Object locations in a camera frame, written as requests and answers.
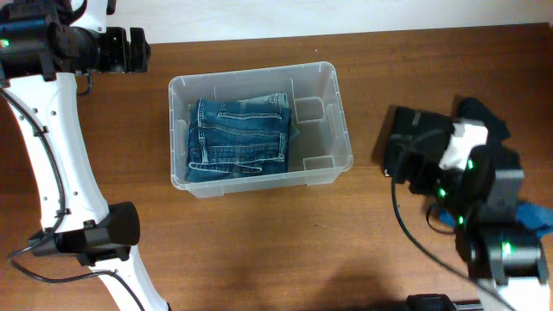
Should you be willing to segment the dark blue jeans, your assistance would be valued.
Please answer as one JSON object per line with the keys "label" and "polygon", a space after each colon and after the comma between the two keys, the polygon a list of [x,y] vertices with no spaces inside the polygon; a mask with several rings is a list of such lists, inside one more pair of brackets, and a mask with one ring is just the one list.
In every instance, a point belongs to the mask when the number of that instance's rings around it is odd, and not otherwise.
{"label": "dark blue jeans", "polygon": [[286,106],[199,99],[188,108],[185,180],[220,181],[288,171]]}

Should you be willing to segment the light blue jeans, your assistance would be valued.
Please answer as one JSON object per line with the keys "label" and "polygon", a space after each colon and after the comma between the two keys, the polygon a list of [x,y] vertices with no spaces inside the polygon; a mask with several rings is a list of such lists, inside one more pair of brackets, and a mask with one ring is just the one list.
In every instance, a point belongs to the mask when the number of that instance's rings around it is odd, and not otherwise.
{"label": "light blue jeans", "polygon": [[[283,92],[275,92],[272,94],[263,95],[256,98],[246,98],[246,99],[240,99],[236,100],[239,103],[242,104],[255,104],[255,105],[274,105],[279,106],[282,108],[289,108],[289,101],[286,93]],[[196,107],[197,103],[190,103],[188,104],[188,113],[191,117],[192,122],[192,115],[193,115],[193,109]],[[295,139],[300,134],[300,131],[297,129],[297,127],[292,123],[290,125],[290,139]]]}

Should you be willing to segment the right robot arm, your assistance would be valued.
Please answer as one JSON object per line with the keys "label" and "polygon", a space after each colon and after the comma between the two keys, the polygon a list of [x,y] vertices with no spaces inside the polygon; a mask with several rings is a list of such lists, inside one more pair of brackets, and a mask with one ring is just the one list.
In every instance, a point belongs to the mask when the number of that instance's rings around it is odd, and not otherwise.
{"label": "right robot arm", "polygon": [[391,184],[434,200],[453,222],[455,248],[485,310],[550,309],[539,228],[520,217],[524,170],[503,145],[504,122],[414,111],[394,117],[384,170]]}

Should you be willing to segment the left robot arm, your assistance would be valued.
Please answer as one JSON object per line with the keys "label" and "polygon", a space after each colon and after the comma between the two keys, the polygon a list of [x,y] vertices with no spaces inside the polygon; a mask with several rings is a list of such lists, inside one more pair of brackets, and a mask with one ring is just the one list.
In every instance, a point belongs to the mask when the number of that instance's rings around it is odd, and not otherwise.
{"label": "left robot arm", "polygon": [[78,77],[148,69],[143,30],[107,25],[115,9],[113,1],[11,1],[1,8],[1,93],[41,200],[41,229],[27,252],[76,258],[123,310],[166,310],[139,254],[137,209],[105,200],[79,125]]}

